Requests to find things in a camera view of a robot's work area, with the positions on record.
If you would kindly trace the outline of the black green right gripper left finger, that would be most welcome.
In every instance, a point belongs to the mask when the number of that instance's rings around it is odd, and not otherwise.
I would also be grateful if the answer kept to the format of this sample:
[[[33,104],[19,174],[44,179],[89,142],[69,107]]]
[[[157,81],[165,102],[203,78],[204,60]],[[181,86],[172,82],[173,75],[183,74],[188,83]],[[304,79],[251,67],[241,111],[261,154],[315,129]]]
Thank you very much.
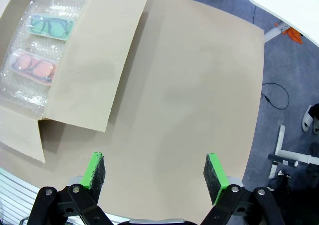
[[[69,217],[79,216],[85,225],[110,225],[112,222],[98,206],[105,180],[104,156],[94,152],[80,182],[58,191],[41,188],[28,218],[29,225],[65,225]]]

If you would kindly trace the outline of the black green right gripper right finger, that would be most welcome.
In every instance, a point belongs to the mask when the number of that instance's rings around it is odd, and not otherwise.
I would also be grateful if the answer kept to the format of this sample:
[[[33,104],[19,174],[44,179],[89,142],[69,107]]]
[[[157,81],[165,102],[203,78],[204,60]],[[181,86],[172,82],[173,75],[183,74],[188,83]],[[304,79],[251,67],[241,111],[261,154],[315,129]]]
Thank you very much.
[[[203,225],[225,225],[232,216],[242,217],[246,225],[284,224],[272,192],[265,187],[251,192],[230,184],[215,153],[207,154],[203,175],[213,204]]]

